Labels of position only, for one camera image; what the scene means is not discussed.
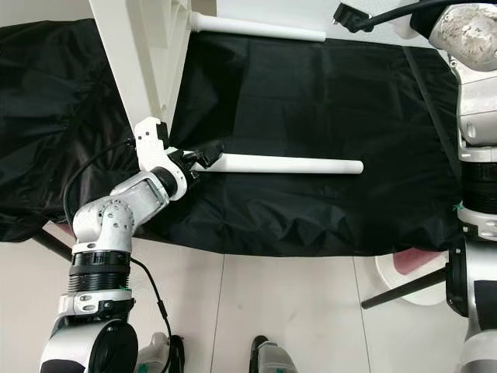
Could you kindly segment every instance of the wrinkled black fabric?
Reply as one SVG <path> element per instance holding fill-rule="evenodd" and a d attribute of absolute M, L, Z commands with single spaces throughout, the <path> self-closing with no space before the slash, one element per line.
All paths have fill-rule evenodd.
<path fill-rule="evenodd" d="M 93 20 L 0 28 L 2 241 L 23 241 L 63 219 L 71 175 L 130 135 Z M 108 193 L 129 156 L 117 149 L 99 159 L 75 184 L 73 200 Z"/>
<path fill-rule="evenodd" d="M 61 221 L 70 175 L 130 130 L 93 21 L 7 27 L 0 47 L 0 239 L 19 241 Z M 361 159 L 364 172 L 203 174 L 140 236 L 264 256 L 451 247 L 461 192 L 448 159 L 457 155 L 426 100 L 455 149 L 457 86 L 435 51 L 409 52 L 410 61 L 381 44 L 193 34 L 172 145 L 222 140 L 234 153 Z M 101 197 L 136 170 L 130 149 L 110 152 L 71 202 Z"/>

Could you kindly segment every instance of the black cable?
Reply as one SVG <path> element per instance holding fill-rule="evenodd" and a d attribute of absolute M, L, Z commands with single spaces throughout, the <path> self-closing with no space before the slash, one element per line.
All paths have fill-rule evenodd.
<path fill-rule="evenodd" d="M 71 178 L 69 179 L 69 181 L 65 184 L 65 188 L 64 188 L 64 196 L 63 196 L 63 201 L 64 201 L 64 213 L 65 213 L 65 217 L 66 219 L 68 220 L 68 224 L 69 226 L 71 227 L 72 229 L 72 219 L 74 218 L 74 215 L 72 214 L 72 211 L 69 207 L 69 193 L 71 192 L 71 188 L 72 186 L 74 185 L 75 181 L 77 178 L 80 177 L 80 175 L 88 168 L 90 167 L 91 164 L 94 163 L 94 161 L 96 161 L 99 157 L 101 157 L 102 155 L 106 154 L 107 152 L 110 152 L 111 150 L 115 149 L 115 148 L 119 148 L 120 146 L 123 146 L 123 145 L 134 145 L 135 141 L 133 138 L 127 138 L 126 140 L 124 141 L 121 141 L 121 142 L 118 142 L 116 144 L 112 144 L 112 145 L 109 145 L 108 147 L 104 148 L 101 152 L 97 153 L 96 155 L 94 155 L 93 157 L 91 157 L 88 161 L 85 162 L 85 164 L 83 164 L 83 166 L 81 166 L 78 171 L 76 171 L 72 176 Z"/>
<path fill-rule="evenodd" d="M 165 306 L 164 306 L 164 302 L 162 301 L 161 296 L 158 293 L 157 286 L 155 285 L 154 278 L 150 274 L 150 271 L 148 270 L 147 266 L 145 266 L 142 262 L 139 262 L 138 260 L 136 260 L 134 258 L 131 258 L 131 262 L 133 262 L 133 263 L 137 264 L 138 266 L 140 266 L 141 269 L 144 270 L 145 273 L 147 274 L 148 280 L 150 281 L 152 287 L 154 288 L 155 297 L 157 298 L 158 310 L 160 311 L 161 316 L 164 319 L 165 326 L 168 329 L 169 340 L 171 340 L 172 333 L 171 333 L 171 326 L 169 325 L 169 321 L 168 321 L 168 313 L 166 312 Z M 165 362 L 165 366 L 162 369 L 162 373 L 166 373 L 167 370 L 168 370 L 168 368 L 169 368 L 169 365 L 171 364 L 171 349 L 172 349 L 172 346 L 169 346 L 168 360 Z"/>
<path fill-rule="evenodd" d="M 377 16 L 365 19 L 364 21 L 360 21 L 354 25 L 354 29 L 356 29 L 356 31 L 365 30 L 381 23 L 392 21 L 393 19 L 407 16 L 414 12 L 418 12 L 419 10 L 431 8 L 433 6 L 450 6 L 473 3 L 497 4 L 497 0 L 426 0 L 424 2 L 415 2 L 414 4 L 401 6 L 399 8 L 392 9 L 389 12 L 381 13 Z"/>

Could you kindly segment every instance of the white floor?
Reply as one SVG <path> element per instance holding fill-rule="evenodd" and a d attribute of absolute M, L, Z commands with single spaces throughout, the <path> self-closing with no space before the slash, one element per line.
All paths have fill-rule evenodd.
<path fill-rule="evenodd" d="M 69 266 L 34 241 L 2 243 L 0 254 L 0 371 L 35 372 Z M 158 282 L 173 332 L 185 337 L 186 372 L 247 372 L 258 334 L 284 346 L 302 373 L 455 371 L 466 320 L 445 304 L 361 310 L 360 299 L 385 290 L 371 258 L 222 256 L 139 239 L 134 256 Z M 143 347 L 164 326 L 141 269 L 132 269 L 130 287 L 130 322 Z"/>

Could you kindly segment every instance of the white cylinder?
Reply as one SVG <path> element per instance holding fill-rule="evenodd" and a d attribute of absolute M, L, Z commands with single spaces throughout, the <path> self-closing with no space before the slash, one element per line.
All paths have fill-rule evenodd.
<path fill-rule="evenodd" d="M 348 173 L 363 171 L 361 161 L 267 157 L 263 155 L 223 154 L 209 169 L 195 164 L 196 171 L 208 173 Z"/>
<path fill-rule="evenodd" d="M 205 16 L 192 12 L 193 31 L 214 31 L 217 33 L 239 33 L 256 37 L 279 37 L 306 41 L 325 41 L 326 32 L 298 29 L 294 27 L 268 25 L 266 23 L 241 21 L 239 19 Z"/>

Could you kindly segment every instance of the white pipe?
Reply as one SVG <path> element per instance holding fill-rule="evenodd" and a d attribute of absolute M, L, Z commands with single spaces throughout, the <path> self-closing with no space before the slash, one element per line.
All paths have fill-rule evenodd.
<path fill-rule="evenodd" d="M 267 157 L 263 155 L 223 154 L 209 169 L 197 163 L 192 169 L 207 173 L 349 173 L 363 171 L 361 161 Z"/>
<path fill-rule="evenodd" d="M 266 23 L 241 21 L 239 19 L 211 17 L 198 12 L 192 12 L 191 20 L 192 30 L 196 32 L 214 31 L 217 33 L 240 33 L 242 35 L 253 35 L 257 37 L 279 37 L 282 39 L 321 42 L 326 40 L 325 31 L 275 26 Z"/>

